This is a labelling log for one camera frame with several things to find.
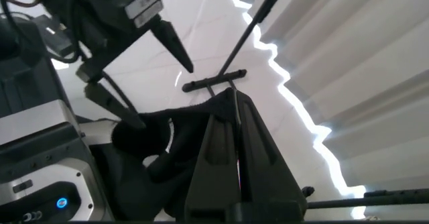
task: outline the black fabric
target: black fabric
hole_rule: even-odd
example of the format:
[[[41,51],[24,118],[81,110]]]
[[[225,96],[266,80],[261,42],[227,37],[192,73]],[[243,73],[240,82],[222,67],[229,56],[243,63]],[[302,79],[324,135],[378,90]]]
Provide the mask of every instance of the black fabric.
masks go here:
[[[144,130],[120,122],[112,132],[112,144],[90,147],[118,220],[150,221],[165,208],[167,214],[183,221],[184,202],[210,114],[234,123],[232,89],[200,105],[140,114],[147,125]],[[167,153],[169,119],[174,137]],[[155,154],[159,157],[146,168],[142,161]]]

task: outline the glossy tile floor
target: glossy tile floor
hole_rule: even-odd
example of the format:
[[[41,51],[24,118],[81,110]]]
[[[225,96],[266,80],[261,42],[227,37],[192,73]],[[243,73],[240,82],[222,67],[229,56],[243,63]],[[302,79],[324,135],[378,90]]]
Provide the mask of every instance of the glossy tile floor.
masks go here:
[[[206,90],[183,93],[191,80],[214,76],[221,68],[251,18],[250,5],[238,0],[164,0],[162,17],[173,23],[194,63],[188,74],[151,35],[146,34],[107,68],[118,85],[141,112],[159,111],[201,103]],[[247,69],[235,81],[257,106],[285,161],[301,187],[314,186],[309,201],[359,197],[363,187],[349,188],[336,158],[322,145],[329,129],[315,126],[302,104],[284,87],[288,73],[272,58],[276,46],[259,42],[255,29],[229,71]],[[96,119],[113,117],[83,97],[84,84],[75,76],[77,65],[58,73],[72,106],[79,115]],[[228,84],[213,87],[216,93]],[[309,210],[306,220],[360,219],[363,208]]]

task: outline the label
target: label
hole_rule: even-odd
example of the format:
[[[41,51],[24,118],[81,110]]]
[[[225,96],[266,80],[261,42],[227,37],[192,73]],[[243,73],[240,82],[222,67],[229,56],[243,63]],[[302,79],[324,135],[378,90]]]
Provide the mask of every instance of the label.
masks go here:
[[[135,16],[139,15],[141,12],[145,11],[152,3],[155,3],[157,0],[134,0],[128,6],[125,7],[128,18],[133,19]]]
[[[137,16],[134,19],[134,24],[137,28],[145,25],[151,18],[153,18],[157,13],[162,10],[162,2],[159,0],[154,3],[149,9],[146,9],[141,15]]]

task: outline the black cloth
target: black cloth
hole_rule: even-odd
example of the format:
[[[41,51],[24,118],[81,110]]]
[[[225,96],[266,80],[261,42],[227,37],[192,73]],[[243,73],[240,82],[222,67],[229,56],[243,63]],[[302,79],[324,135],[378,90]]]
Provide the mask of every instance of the black cloth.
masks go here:
[[[120,122],[112,132],[112,144],[91,146],[115,217],[126,221],[150,221],[164,208],[183,221],[184,203],[196,159],[211,114],[235,123],[233,89],[207,102],[181,109],[142,113],[146,129],[136,130]],[[170,151],[169,119],[174,124]],[[147,168],[143,160],[159,157]]]

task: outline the white curtain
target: white curtain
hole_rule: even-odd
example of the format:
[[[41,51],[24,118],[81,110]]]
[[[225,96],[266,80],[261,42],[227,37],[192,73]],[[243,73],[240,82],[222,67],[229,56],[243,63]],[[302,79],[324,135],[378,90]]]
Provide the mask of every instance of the white curtain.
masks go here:
[[[254,15],[263,0],[252,3]],[[279,0],[260,25],[347,186],[429,188],[429,0]],[[368,208],[428,219],[429,205]]]

